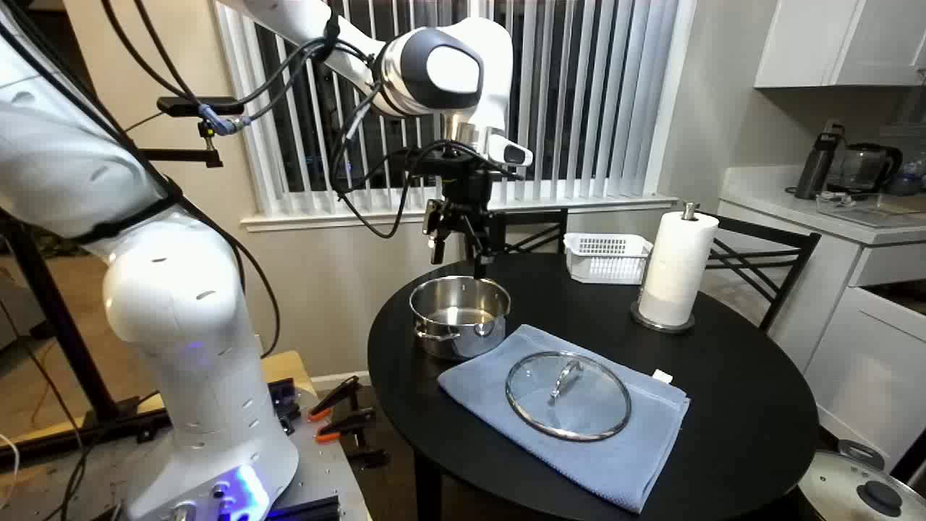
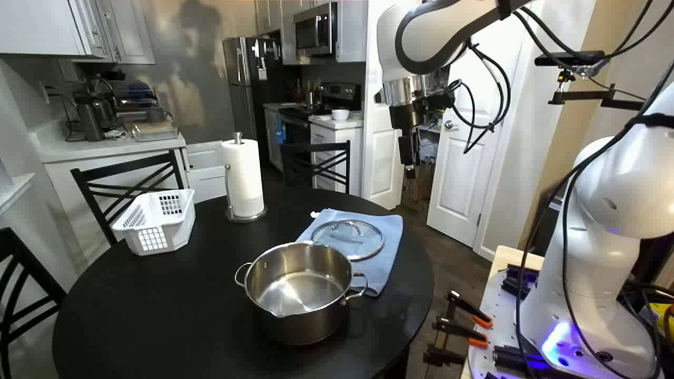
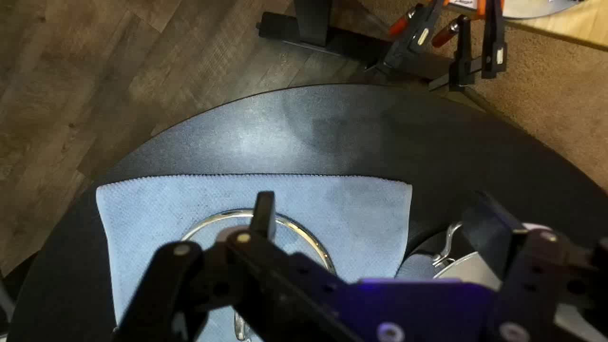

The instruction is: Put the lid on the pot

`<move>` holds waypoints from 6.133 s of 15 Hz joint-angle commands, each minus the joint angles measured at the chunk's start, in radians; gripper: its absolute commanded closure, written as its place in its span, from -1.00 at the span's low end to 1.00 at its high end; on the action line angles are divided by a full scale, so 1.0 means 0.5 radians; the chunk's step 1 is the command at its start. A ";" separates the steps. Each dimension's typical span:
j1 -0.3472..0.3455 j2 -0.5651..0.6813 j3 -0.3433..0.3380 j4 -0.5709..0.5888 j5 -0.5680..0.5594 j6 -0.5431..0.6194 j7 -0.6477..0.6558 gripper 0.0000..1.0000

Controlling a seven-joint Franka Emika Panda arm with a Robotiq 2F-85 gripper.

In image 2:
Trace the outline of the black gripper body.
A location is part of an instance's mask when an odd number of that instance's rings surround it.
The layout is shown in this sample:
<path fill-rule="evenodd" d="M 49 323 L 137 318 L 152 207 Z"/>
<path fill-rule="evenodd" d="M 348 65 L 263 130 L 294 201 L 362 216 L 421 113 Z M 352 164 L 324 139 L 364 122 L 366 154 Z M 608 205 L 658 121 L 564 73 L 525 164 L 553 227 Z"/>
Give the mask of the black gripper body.
<path fill-rule="evenodd" d="M 402 130 L 402 136 L 398 137 L 402 164 L 420 163 L 418 128 L 438 122 L 442 113 L 452 103 L 454 93 L 450 89 L 441 89 L 430 93 L 427 97 L 412 99 L 407 105 L 389 108 L 392 127 Z"/>

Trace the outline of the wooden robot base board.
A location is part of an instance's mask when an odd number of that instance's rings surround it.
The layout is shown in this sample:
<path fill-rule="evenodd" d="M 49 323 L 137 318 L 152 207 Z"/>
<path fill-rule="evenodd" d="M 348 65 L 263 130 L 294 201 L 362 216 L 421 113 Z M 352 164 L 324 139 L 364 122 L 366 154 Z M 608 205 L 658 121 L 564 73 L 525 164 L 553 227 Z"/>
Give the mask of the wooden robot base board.
<path fill-rule="evenodd" d="M 493 350 L 497 346 L 515 343 L 515 334 L 514 334 L 515 297 L 502 288 L 503 280 L 508 279 L 510 265 L 525 265 L 529 270 L 540 270 L 543 265 L 543 259 L 540 255 L 525 255 L 523 252 L 510 249 L 510 246 L 497 249 L 487 284 L 485 284 L 482 302 L 480 302 L 480 313 L 493 321 L 491 328 L 478 326 L 478 334 L 482 334 L 488 339 L 488 348 L 468 350 L 462 379 L 487 379 L 488 375 L 493 375 L 494 379 L 520 379 L 519 373 L 508 373 L 506 369 L 497 369 L 493 358 Z"/>

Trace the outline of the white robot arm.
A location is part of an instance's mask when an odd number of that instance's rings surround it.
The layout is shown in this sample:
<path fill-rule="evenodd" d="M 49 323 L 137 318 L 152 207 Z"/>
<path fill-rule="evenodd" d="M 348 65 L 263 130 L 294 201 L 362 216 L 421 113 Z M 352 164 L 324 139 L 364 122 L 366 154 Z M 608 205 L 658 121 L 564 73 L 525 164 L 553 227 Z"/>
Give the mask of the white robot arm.
<path fill-rule="evenodd" d="M 447 108 L 447 69 L 469 39 L 529 0 L 421 0 L 378 19 L 378 53 L 392 125 Z M 648 328 L 620 303 L 640 243 L 674 232 L 674 87 L 658 89 L 613 136 L 581 150 L 541 272 L 520 302 L 523 339 L 563 375 L 654 379 L 664 373 Z"/>

